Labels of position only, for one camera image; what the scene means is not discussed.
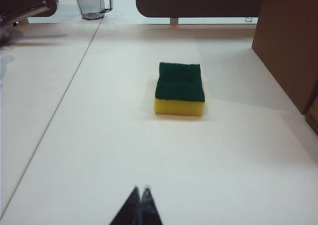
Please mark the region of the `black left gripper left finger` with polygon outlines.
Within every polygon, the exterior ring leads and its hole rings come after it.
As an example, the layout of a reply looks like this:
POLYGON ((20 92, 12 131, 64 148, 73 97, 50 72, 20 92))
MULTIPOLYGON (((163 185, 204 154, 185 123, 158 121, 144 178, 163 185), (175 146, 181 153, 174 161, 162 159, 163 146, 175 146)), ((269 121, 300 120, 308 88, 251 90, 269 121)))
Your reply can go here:
POLYGON ((137 214, 137 205, 140 202, 139 189, 134 187, 110 225, 133 225, 137 214))

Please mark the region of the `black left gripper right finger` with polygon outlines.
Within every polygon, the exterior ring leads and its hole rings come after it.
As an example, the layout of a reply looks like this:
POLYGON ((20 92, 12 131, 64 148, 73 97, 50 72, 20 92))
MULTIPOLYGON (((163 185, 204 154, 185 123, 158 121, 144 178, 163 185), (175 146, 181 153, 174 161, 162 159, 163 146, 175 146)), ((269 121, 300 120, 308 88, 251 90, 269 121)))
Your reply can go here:
POLYGON ((140 224, 162 225, 150 188, 145 188, 140 201, 140 224))

